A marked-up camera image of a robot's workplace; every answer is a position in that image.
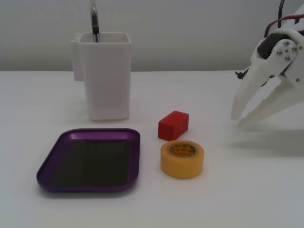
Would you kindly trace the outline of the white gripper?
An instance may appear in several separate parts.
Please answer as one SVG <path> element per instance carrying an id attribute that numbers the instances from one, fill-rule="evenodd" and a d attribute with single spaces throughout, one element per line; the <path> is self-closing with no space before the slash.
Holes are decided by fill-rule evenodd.
<path id="1" fill-rule="evenodd" d="M 241 117 L 248 102 L 271 76 L 280 78 L 281 83 L 252 112 L 240 120 L 239 126 L 262 121 L 304 101 L 302 31 L 277 29 L 257 46 L 251 57 L 251 66 L 234 96 L 232 120 Z"/>

